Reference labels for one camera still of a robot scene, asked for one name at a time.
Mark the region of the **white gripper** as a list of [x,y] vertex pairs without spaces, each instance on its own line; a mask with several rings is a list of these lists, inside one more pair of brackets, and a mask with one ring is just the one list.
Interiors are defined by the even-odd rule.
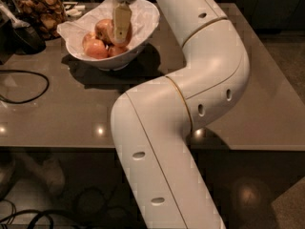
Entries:
[[136,0],[115,1],[118,2],[118,4],[113,10],[113,36],[115,42],[123,43],[127,38],[132,18],[132,11],[128,4],[131,4]]

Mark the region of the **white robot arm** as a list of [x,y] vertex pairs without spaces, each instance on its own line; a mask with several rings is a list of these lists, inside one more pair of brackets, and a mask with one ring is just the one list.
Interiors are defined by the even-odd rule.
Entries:
[[185,138],[240,99],[249,57],[214,0],[156,1],[186,65],[116,100],[114,146],[148,229],[226,229]]

